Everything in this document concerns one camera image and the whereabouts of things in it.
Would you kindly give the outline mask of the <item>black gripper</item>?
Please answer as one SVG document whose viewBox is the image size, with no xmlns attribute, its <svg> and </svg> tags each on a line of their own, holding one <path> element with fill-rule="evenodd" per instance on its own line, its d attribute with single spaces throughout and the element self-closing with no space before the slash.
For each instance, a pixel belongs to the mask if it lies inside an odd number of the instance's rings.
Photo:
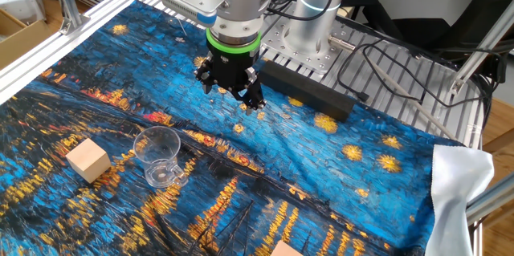
<svg viewBox="0 0 514 256">
<path fill-rule="evenodd" d="M 194 72 L 195 78 L 205 94 L 209 94 L 215 84 L 226 90 L 245 91 L 241 100 L 249 116 L 266 105 L 258 72 L 253 68 L 258 57 L 257 49 L 240 54 L 214 49 Z"/>
</svg>

